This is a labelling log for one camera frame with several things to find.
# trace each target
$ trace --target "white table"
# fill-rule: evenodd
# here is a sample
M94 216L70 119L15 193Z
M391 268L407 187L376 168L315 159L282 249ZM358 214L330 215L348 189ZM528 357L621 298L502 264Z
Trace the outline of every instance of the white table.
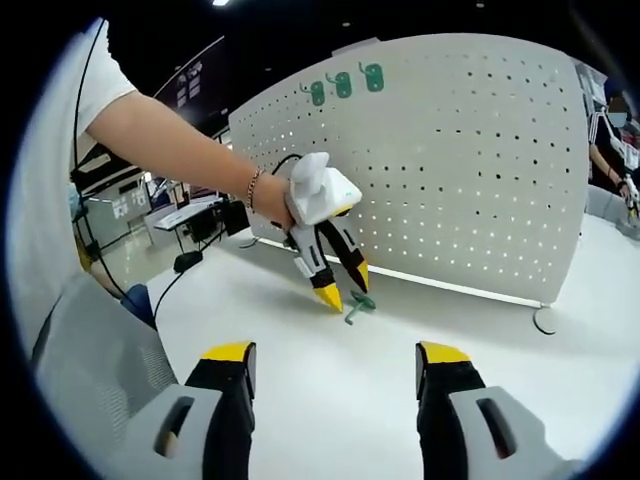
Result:
M219 199L215 200L207 200L200 202L192 202L189 205L185 205L179 210L176 210L169 215L162 217L158 220L153 226L158 230L164 230L166 232L170 232L171 230L176 229L180 225L188 222L190 219L195 217L196 215L213 208L213 206L219 201Z
M178 245L180 245L180 251L184 253L184 247L182 246L182 240L180 240L180 233L178 233L178 227L184 225L196 215L212 210L216 203L222 199L217 195L209 195L204 198L194 199L189 205L185 205L179 210L171 212L165 215L160 220L154 223L153 228L162 230L164 232L174 231Z
M291 253L238 243L246 240L209 249L167 294L157 323L181 382L211 346L257 342L256 480L422 478L420 340L471 355L485 383L538 415L566 458L593 453L633 391L640 246L601 219L585 216L561 295L546 313L557 322L554 336L534 328L529 307L378 274L371 276L378 310L348 326L316 301ZM352 283L334 271L348 296ZM149 282L152 304L173 277L169 270Z

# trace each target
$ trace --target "black ceiling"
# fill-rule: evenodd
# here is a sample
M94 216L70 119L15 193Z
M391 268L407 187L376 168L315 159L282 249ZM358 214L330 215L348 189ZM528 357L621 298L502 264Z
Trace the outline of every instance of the black ceiling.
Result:
M224 35L231 59L229 104L233 109L292 73L330 57L333 50L371 37L389 40L444 32L506 35L563 50L603 68L590 42L578 33L568 3L231 0L225 7L214 8L210 0L122 0L116 4L122 6L111 8L108 19L113 56L147 94L155 93L176 66Z

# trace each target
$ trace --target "white t-shirt sleeve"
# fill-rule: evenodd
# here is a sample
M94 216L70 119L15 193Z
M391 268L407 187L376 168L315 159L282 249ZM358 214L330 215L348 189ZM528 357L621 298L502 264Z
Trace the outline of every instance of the white t-shirt sleeve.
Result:
M118 62L111 58L108 29L109 24L105 22L87 67L78 109L78 135L81 135L111 102L136 90L120 70ZM86 34L91 36L92 42L95 32L95 29L90 29Z

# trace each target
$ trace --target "metal stand leg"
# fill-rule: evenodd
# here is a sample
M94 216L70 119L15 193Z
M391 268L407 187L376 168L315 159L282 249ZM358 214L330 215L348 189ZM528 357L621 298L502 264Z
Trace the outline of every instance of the metal stand leg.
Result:
M184 247L182 246L182 240L180 240L180 234L178 233L178 229L174 230L176 232L176 238L178 239L178 244L180 245L180 251L184 253Z

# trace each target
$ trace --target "face mask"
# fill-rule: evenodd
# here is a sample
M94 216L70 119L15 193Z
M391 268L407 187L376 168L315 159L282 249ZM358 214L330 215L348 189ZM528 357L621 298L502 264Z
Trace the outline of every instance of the face mask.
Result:
M80 208L80 195L78 195L78 190L76 190L76 186L73 183L70 183L69 184L69 212L71 213L71 218L75 218L79 208Z
M607 117L609 117L609 121L611 122L611 125L613 125L616 128L622 128L627 123L627 114L624 112L620 112L620 113L607 112Z

